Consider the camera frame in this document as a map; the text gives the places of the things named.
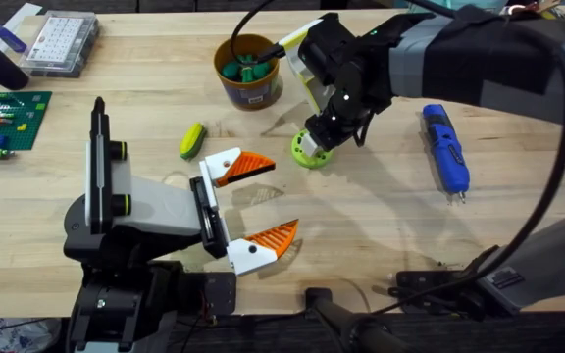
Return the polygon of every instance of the wooden workbench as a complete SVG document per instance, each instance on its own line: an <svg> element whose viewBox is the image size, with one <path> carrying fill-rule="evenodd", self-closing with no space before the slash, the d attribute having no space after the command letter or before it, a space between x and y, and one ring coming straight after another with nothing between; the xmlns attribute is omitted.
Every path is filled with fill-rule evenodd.
<svg viewBox="0 0 565 353"><path fill-rule="evenodd" d="M362 34L394 13L348 11L341 21ZM263 13L244 31L277 40L321 14ZM426 150L420 112L430 100L395 99L373 120L366 147L349 141L326 168L299 168L290 140L311 113L287 63L280 100L259 112L234 108L214 73L212 55L242 16L99 15L103 32L81 78L32 79L26 90L54 95L33 150L0 162L0 317L71 312L81 270L63 255L63 218L83 193L84 142L98 95L140 177L186 187L198 176L197 164L179 154L193 122L209 130L200 157L240 146L277 162L275 171L218 190L234 236L300 219L281 261L238 280L237 313L296 312L310 286L331 288L351 310L378 309L392 302L385 293L396 272L461 269L506 243L531 213L559 128L485 109L444 105L472 175L466 205L441 192ZM20 36L29 40L39 22L27 18ZM544 223L563 217L565 180ZM199 245L166 258L192 271L230 268ZM565 310L565 297L531 309Z"/></svg>

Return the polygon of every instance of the plastic storage box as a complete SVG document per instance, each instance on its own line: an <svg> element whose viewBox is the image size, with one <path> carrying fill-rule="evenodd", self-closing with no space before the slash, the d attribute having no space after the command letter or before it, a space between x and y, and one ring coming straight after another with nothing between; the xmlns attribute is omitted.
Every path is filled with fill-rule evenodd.
<svg viewBox="0 0 565 353"><path fill-rule="evenodd" d="M19 66L33 76L79 77L98 35L94 13L48 11Z"/></svg>

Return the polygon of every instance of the cable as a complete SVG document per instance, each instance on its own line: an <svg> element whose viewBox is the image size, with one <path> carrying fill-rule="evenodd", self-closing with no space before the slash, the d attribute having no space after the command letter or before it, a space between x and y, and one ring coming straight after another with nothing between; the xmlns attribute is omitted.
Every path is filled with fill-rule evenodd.
<svg viewBox="0 0 565 353"><path fill-rule="evenodd" d="M234 28L234 31L232 32L232 36L231 36L232 57L241 66L250 67L250 66L262 64L262 63L269 61L273 57L280 55L281 53L284 53L283 48L281 48L279 45L274 45L266 53L259 54L259 57L256 59L256 61L246 61L246 60L240 60L238 58L238 56L236 55L236 53L234 52L234 43L236 42L236 38L238 37L241 29L245 26L245 24L247 24L248 21L250 21L250 19L252 19L254 17L254 15L256 15L259 11L263 10L264 7L268 6L272 2L274 2L274 0L264 0L259 5L257 5L254 9L248 11L248 13L245 14L245 16L243 17L243 19L241 19L241 21L239 21L238 25L236 25L236 27Z"/></svg>
<svg viewBox="0 0 565 353"><path fill-rule="evenodd" d="M548 37L535 32L527 27L517 27L518 33L529 40L531 43L535 43L540 49L546 50L550 53L553 60L557 63L557 67L560 69L562 75L562 81L564 84L564 121L561 131L561 138L559 140L559 147L557 150L557 155L555 156L555 162L553 168L548 177L544 191L536 205L536 208L531 213L527 221L523 224L522 228L518 231L516 236L509 242L509 244L502 250L502 252L494 258L489 264L487 264L483 269L478 271L476 274L461 278L455 282L446 283L437 287L429 288L418 292L412 296L398 301L395 304L389 305L380 310L374 311L373 314L382 314L390 310L393 310L399 306L407 304L412 300L421 298L423 296L438 293L450 288L456 288L459 286L464 286L466 284L472 283L480 278L485 277L492 271L494 271L498 266L505 262L517 249L518 247L529 237L531 232L538 225L541 218L546 213L548 206L550 206L555 193L561 184L561 180L565 172L565 50L560 47L559 44L552 41Z"/></svg>
<svg viewBox="0 0 565 353"><path fill-rule="evenodd" d="M197 327L197 323L200 321L201 318L202 318L201 315L198 316L197 319L195 319L195 321L193 322L193 325L191 325L191 329L188 331L186 337L184 338L184 343L182 344L182 349L180 350L180 353L184 353L184 350L186 349L186 345L193 336L193 331L195 330L195 327Z"/></svg>
<svg viewBox="0 0 565 353"><path fill-rule="evenodd" d="M35 319L35 320L26 321L24 323L2 326L2 327L0 327L0 329L18 328L18 327L21 327L21 326L24 326L24 325L39 323L39 322L45 321L45 320L47 320L47 319Z"/></svg>

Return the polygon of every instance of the green gear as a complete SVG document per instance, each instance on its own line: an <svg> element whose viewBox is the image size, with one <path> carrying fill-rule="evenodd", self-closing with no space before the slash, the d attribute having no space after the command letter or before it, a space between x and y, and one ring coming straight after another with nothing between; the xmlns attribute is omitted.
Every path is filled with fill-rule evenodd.
<svg viewBox="0 0 565 353"><path fill-rule="evenodd" d="M307 156L304 151L302 151L302 147L300 147L299 142L302 140L302 137L304 137L306 133L309 132L306 129L303 129L298 132L291 140L291 157L293 157L295 163L297 163L301 167L308 169L321 168L331 160L331 158L333 157L333 151L319 151L313 157Z"/></svg>

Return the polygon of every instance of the blue power tool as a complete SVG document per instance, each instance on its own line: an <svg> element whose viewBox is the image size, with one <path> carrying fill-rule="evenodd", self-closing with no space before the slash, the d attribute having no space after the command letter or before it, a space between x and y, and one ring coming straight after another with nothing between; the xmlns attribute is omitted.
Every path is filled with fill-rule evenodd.
<svg viewBox="0 0 565 353"><path fill-rule="evenodd" d="M422 110L422 116L427 123L431 150L446 191L458 194L461 202L466 203L470 173L446 111L441 104L429 104Z"/></svg>

